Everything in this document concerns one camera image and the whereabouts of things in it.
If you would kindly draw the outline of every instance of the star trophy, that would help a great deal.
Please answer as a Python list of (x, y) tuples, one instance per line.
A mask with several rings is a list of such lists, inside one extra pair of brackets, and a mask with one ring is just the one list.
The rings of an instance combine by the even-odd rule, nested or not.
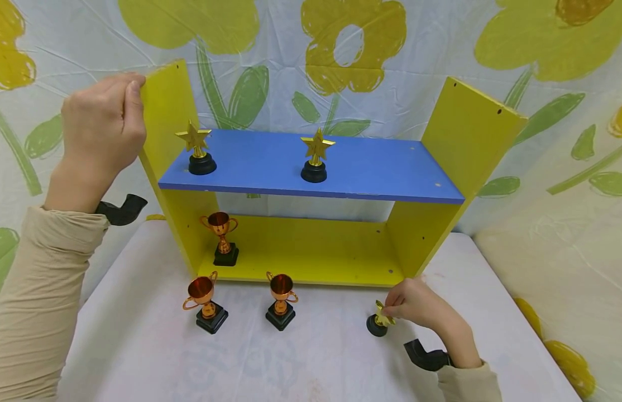
[[(226, 240), (226, 233), (237, 229), (239, 225), (237, 219), (230, 217), (226, 212), (215, 212), (210, 216), (200, 216), (199, 221), (202, 225), (209, 228), (211, 232), (219, 236), (213, 264), (217, 266), (235, 266), (240, 249), (235, 246), (235, 243), (229, 243)], [(231, 221), (235, 222), (233, 229), (231, 229)]]
[(284, 274), (273, 276), (271, 272), (267, 272), (267, 279), (270, 282), (271, 296), (275, 299), (267, 312), (267, 320), (278, 330), (284, 331), (295, 317), (293, 306), (289, 302), (298, 302), (298, 296), (292, 291), (293, 279)]
[(307, 144), (307, 155), (311, 159), (304, 162), (304, 167), (300, 175), (302, 178), (310, 183), (321, 183), (327, 180), (327, 166), (323, 161), (327, 160), (327, 148), (335, 144), (335, 141), (327, 141), (322, 136), (322, 130), (318, 128), (313, 138), (301, 137), (303, 143)]
[(205, 139), (209, 134), (210, 130), (197, 130), (191, 120), (188, 120), (188, 131), (175, 133), (180, 139), (186, 141), (186, 151), (194, 149), (188, 163), (188, 171), (192, 174), (204, 175), (213, 173), (217, 169), (213, 157), (208, 152), (202, 151), (202, 148), (208, 149)]
[[(209, 334), (215, 334), (222, 323), (229, 317), (229, 312), (222, 308), (221, 305), (215, 303), (213, 294), (215, 293), (215, 282), (217, 281), (217, 271), (213, 271), (209, 276), (200, 276), (195, 278), (188, 285), (188, 299), (184, 301), (181, 308), (184, 310), (192, 310), (202, 306), (197, 313), (196, 324)], [(188, 302), (194, 302), (194, 305), (187, 305)]]
[(367, 329), (372, 335), (380, 337), (386, 335), (387, 327), (396, 325), (396, 321), (394, 321), (393, 317), (387, 317), (382, 314), (384, 305), (378, 300), (376, 300), (376, 307), (378, 312), (367, 318)]

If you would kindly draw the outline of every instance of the white table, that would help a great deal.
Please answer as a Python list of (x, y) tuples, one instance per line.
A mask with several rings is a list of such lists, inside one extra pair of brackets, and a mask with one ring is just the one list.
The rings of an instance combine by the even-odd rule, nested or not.
[[(472, 326), (504, 401), (579, 402), (469, 237), (450, 234), (425, 276)], [(190, 279), (167, 224), (144, 223), (79, 313), (60, 400), (443, 400), (435, 374), (403, 347), (420, 338), (442, 348), (434, 333), (408, 322), (383, 338), (367, 331), (385, 289), (296, 285), (297, 315), (280, 332), (264, 317), (266, 279), (219, 281), (214, 299), (229, 318), (210, 335), (195, 325), (197, 310), (181, 309)]]

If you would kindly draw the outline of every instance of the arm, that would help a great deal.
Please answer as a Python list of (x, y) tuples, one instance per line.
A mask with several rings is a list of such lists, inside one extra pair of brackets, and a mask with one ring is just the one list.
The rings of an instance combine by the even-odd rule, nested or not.
[(496, 374), (481, 360), (471, 327), (420, 278), (392, 288), (385, 306), (383, 314), (428, 327), (445, 344), (452, 366), (438, 371), (438, 386), (447, 402), (501, 402)]
[(108, 227), (94, 211), (145, 140), (144, 82), (109, 77), (63, 103), (65, 152), (44, 206), (26, 213), (0, 294), (0, 401), (56, 397), (88, 259)]

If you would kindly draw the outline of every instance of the shelf bottom board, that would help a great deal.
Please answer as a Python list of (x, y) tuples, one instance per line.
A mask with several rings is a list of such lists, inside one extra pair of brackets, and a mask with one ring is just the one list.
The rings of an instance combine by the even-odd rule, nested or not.
[(391, 287), (404, 275), (385, 223), (235, 216), (227, 240), (240, 249), (235, 266), (214, 266), (208, 250), (197, 272), (221, 280), (266, 282), (266, 272), (294, 283)]

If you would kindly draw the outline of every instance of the gold star trophy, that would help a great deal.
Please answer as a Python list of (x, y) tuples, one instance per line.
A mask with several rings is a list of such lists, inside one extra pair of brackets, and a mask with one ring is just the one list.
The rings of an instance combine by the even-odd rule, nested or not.
[(192, 174), (204, 175), (213, 173), (217, 169), (217, 164), (208, 152), (202, 151), (208, 149), (206, 137), (210, 134), (210, 130), (197, 130), (193, 126), (191, 120), (188, 120), (188, 130), (175, 133), (180, 139), (186, 141), (186, 151), (194, 149), (188, 163), (188, 171)]
[(376, 300), (376, 308), (378, 311), (367, 318), (367, 329), (374, 336), (384, 336), (387, 334), (387, 327), (396, 325), (396, 321), (393, 317), (382, 314), (384, 305), (378, 300)]
[(313, 138), (301, 137), (303, 143), (307, 144), (307, 156), (311, 159), (304, 162), (304, 167), (300, 175), (310, 183), (321, 183), (327, 179), (327, 166), (323, 161), (327, 160), (327, 148), (335, 144), (335, 141), (327, 141), (323, 138), (322, 130), (318, 128)]

